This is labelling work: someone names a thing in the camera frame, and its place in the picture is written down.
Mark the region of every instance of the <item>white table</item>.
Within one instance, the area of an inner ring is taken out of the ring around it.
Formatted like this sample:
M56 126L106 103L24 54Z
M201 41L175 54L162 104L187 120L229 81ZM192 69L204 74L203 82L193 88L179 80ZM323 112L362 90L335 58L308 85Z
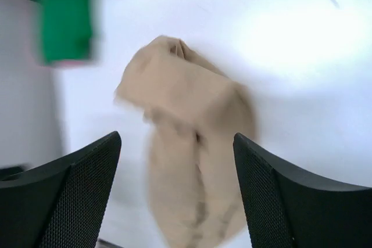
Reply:
M67 151L118 130L120 165L101 237L163 248L145 205L141 112L113 92L132 55L159 34L182 38L255 101L260 144L326 177L372 186L370 0L96 0L96 64L56 70ZM249 247L243 232L224 248Z

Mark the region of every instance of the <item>cloth fold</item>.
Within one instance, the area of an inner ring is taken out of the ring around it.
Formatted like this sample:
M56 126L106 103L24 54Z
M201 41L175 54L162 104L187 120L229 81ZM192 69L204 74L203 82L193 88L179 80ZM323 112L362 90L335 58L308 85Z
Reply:
M126 67L116 97L155 125L149 206L171 248L213 248L245 226L233 138L256 138L247 96L176 38L157 37Z

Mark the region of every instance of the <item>folded cloth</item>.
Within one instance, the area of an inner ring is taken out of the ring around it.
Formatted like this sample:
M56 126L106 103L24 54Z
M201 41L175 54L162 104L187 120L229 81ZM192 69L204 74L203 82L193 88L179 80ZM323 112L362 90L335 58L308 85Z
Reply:
M155 129L148 198L171 248L213 248L246 224L233 137L255 138L242 85L189 49L160 36L126 67L116 97L144 109Z

